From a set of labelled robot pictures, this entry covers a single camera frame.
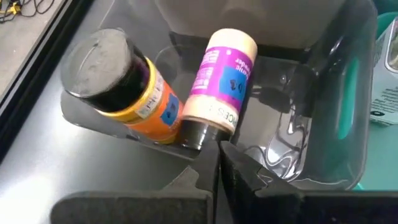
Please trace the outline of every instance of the black cap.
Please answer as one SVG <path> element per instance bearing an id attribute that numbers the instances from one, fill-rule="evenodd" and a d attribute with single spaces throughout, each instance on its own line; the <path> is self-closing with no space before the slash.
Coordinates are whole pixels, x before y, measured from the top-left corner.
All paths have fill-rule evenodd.
<path id="1" fill-rule="evenodd" d="M 182 120 L 175 144 L 200 150 L 201 146 L 211 140 L 229 141 L 231 134 L 210 124 Z"/>
<path id="2" fill-rule="evenodd" d="M 61 79 L 69 94 L 100 111 L 116 112 L 139 99 L 149 69 L 123 31 L 103 29 L 75 46 L 63 65 Z"/>

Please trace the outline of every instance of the orange label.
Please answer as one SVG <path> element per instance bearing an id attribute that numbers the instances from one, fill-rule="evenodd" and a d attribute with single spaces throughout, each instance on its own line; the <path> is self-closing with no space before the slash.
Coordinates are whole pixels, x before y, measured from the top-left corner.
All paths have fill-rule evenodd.
<path id="1" fill-rule="evenodd" d="M 162 94 L 164 93 L 164 79 L 157 71 L 155 74 L 155 86 L 150 93 L 146 102 L 136 110 L 136 114 L 142 119 L 147 118 L 152 112 L 158 107 L 160 99 L 162 99 Z"/>
<path id="2" fill-rule="evenodd" d="M 138 123 L 126 124 L 129 128 L 138 131 L 149 139 L 160 143 L 171 143 L 178 131 L 183 104 L 164 82 L 162 97 L 158 107 L 144 120 Z"/>

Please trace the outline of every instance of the black cable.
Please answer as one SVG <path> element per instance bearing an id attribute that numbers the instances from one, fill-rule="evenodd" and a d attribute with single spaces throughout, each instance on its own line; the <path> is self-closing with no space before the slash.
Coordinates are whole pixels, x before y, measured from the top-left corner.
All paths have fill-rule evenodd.
<path id="1" fill-rule="evenodd" d="M 34 13 L 31 14 L 31 15 L 25 15 L 25 14 L 23 14 L 23 13 L 22 13 L 22 8 L 23 8 L 23 6 L 29 4 L 29 3 L 32 2 L 32 1 L 33 1 L 33 4 L 34 4 L 34 7 L 35 7 Z M 44 0 L 40 0 L 39 2 L 38 2 L 37 0 L 22 0 L 22 2 L 19 1 L 19 4 L 20 4 L 20 6 L 21 6 L 21 12 L 19 13 L 19 15 L 21 15 L 21 16 L 23 16 L 23 17 L 34 17 L 36 14 L 40 14 L 40 15 L 45 14 L 45 13 L 48 12 L 48 11 L 51 9 L 51 7 L 54 5 L 55 0 L 51 0 L 50 5 L 49 5 L 47 8 L 45 8 L 43 11 L 40 11 L 40 10 L 39 10 L 39 7 L 40 7 L 40 5 L 41 5 L 43 2 L 44 2 Z M 7 10 L 8 10 L 10 7 L 12 7 L 12 3 L 11 3 L 11 2 L 8 4 L 8 6 L 7 6 L 7 8 L 6 8 L 6 12 L 0 17 L 0 24 L 9 22 L 9 21 L 11 21 L 11 20 L 13 20 L 13 19 L 15 18 L 15 16 L 16 16 L 15 14 L 13 14 L 13 13 L 11 13 L 11 12 L 7 13 Z"/>
<path id="2" fill-rule="evenodd" d="M 22 6 L 25 6 L 26 4 L 30 3 L 31 1 L 32 1 L 32 0 L 27 0 L 27 1 L 25 2 L 25 0 L 23 0 L 23 2 L 21 3 L 21 5 L 22 5 Z M 23 16 L 23 17 L 34 17 L 36 14 L 40 14 L 40 15 L 45 14 L 45 13 L 48 12 L 48 11 L 50 10 L 50 8 L 53 6 L 54 1 L 55 1 L 55 0 L 51 0 L 50 5 L 49 5 L 47 8 L 45 8 L 43 11 L 40 12 L 40 11 L 39 11 L 39 7 L 40 7 L 40 5 L 44 2 L 44 0 L 40 0 L 39 2 L 37 2 L 37 0 L 33 0 L 33 4 L 34 4 L 34 6 L 35 6 L 35 12 L 34 12 L 32 15 L 24 15 L 24 14 L 21 12 L 21 16 Z"/>
<path id="3" fill-rule="evenodd" d="M 15 18 L 15 15 L 11 12 L 7 13 L 7 9 L 12 6 L 11 3 L 8 4 L 8 6 L 6 7 L 5 13 L 2 15 L 2 17 L 0 18 L 0 24 L 9 22 L 11 20 L 13 20 Z"/>

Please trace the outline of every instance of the gray floor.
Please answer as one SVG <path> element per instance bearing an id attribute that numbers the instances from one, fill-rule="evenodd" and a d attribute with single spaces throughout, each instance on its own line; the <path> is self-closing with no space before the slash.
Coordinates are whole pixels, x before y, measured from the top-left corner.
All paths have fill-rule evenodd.
<path id="1" fill-rule="evenodd" d="M 18 71 L 38 36 L 51 20 L 62 0 L 55 0 L 51 9 L 35 17 L 16 16 L 13 21 L 0 24 L 0 96 Z M 51 0 L 44 0 L 40 10 L 47 8 Z M 22 13 L 34 12 L 33 0 L 22 8 Z"/>

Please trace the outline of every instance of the bottle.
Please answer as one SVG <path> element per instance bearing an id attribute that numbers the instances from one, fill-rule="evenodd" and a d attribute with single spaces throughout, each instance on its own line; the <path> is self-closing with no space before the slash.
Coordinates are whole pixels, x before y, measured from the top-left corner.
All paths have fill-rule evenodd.
<path id="1" fill-rule="evenodd" d="M 81 41 L 62 69 L 66 92 L 161 144 L 172 143 L 183 105 L 127 35 L 103 29 Z"/>
<path id="2" fill-rule="evenodd" d="M 257 44 L 236 29 L 215 32 L 182 113 L 177 142 L 200 149 L 207 139 L 229 140 L 239 119 Z"/>

